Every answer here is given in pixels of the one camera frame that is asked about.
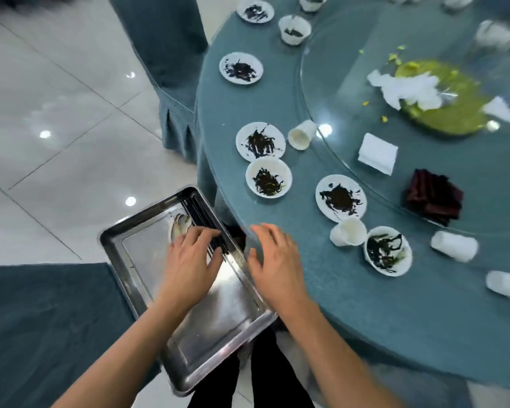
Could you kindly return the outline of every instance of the marble floor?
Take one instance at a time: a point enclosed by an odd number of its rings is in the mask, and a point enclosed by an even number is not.
[[[237,0],[198,2],[211,40]],[[105,260],[100,230],[194,183],[195,167],[163,149],[157,113],[108,0],[0,10],[0,264]],[[479,408],[510,408],[510,391],[471,390]],[[252,400],[245,370],[234,406]],[[134,406],[188,402],[162,374]]]

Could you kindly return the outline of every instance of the leg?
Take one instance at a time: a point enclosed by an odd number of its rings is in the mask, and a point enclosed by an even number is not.
[[[231,408],[239,372],[240,361],[233,354],[196,386],[188,408]]]
[[[314,408],[308,392],[279,350],[276,335],[270,328],[255,339],[251,354],[251,382],[255,408]]]

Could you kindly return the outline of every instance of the rectangular tray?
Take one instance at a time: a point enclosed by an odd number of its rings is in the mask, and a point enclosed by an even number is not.
[[[180,397],[277,317],[255,289],[242,252],[194,186],[122,219],[99,236],[135,317],[153,302],[163,280],[171,226],[177,214],[192,209],[187,200],[196,201],[212,227],[221,231],[225,248],[223,265],[208,296],[189,312],[160,356],[172,390]],[[196,213],[192,219],[195,225],[203,225],[197,223]],[[212,253],[210,248],[208,260]]]

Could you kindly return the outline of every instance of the person's right hand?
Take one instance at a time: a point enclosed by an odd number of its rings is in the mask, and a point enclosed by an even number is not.
[[[276,225],[252,225],[251,230],[258,236],[264,255],[261,266],[251,248],[247,259],[251,276],[260,294],[283,317],[309,300],[299,249],[291,235]]]

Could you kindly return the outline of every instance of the plate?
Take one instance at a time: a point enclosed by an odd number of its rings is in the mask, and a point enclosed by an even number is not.
[[[255,131],[268,137],[268,143],[273,144],[274,146],[273,150],[268,147],[264,147],[262,140],[259,140],[257,143],[249,143],[248,139],[255,133]],[[253,147],[253,145],[258,145],[257,147],[261,148],[256,149]],[[283,136],[282,132],[272,124],[254,122],[246,124],[242,129],[238,131],[238,134],[236,135],[236,149],[238,150],[238,153],[240,153],[240,155],[248,162],[252,162],[260,157],[265,156],[280,158],[286,152],[286,138]]]
[[[358,201],[354,203],[354,208],[349,212],[342,212],[333,208],[330,200],[331,195],[321,195],[321,192],[333,191],[338,185],[347,189],[350,197]],[[367,211],[367,196],[364,194],[363,189],[355,180],[343,175],[329,175],[322,178],[315,188],[315,201],[318,204],[319,210],[336,223],[340,223],[351,216],[356,216],[360,219]]]
[[[234,73],[234,65],[243,63],[251,68],[250,76],[242,78]],[[263,65],[262,63],[251,54],[247,53],[231,53],[227,54],[219,62],[219,71],[223,77],[228,81],[235,84],[253,84],[263,76]]]
[[[275,177],[278,183],[281,183],[281,189],[277,193],[267,195],[260,191],[256,185],[255,178],[259,173],[261,173],[261,170],[268,171],[270,175]],[[285,195],[291,188],[292,173],[289,166],[287,166],[283,160],[280,160],[277,157],[264,156],[252,161],[247,167],[246,182],[251,191],[253,191],[256,195],[267,199],[275,199]]]
[[[250,15],[248,12],[246,12],[247,9],[258,9],[260,8],[259,15],[253,15],[250,18]],[[270,5],[270,3],[267,3],[263,0],[244,0],[242,3],[238,5],[238,8],[236,9],[236,13],[242,18],[242,20],[247,21],[248,23],[252,24],[264,24],[269,22],[274,17],[274,7]]]
[[[412,248],[410,248],[410,244],[406,240],[405,236],[402,234],[402,249],[405,253],[405,257],[403,260],[401,260],[400,262],[398,262],[397,264],[392,266],[390,268],[391,270],[389,271],[389,270],[381,269],[381,268],[377,267],[374,264],[374,262],[370,259],[370,257],[368,256],[368,251],[367,251],[368,239],[370,239],[371,236],[379,235],[379,234],[387,234],[390,237],[395,237],[399,233],[400,232],[398,230],[393,229],[392,227],[378,226],[378,227],[375,227],[374,229],[372,229],[370,232],[368,232],[367,239],[364,242],[364,245],[363,245],[364,258],[367,260],[368,263],[370,263],[370,265],[374,269],[376,269],[379,273],[381,273],[383,275],[397,277],[397,276],[402,276],[406,272],[408,272],[408,270],[412,266],[412,260],[413,260]]]

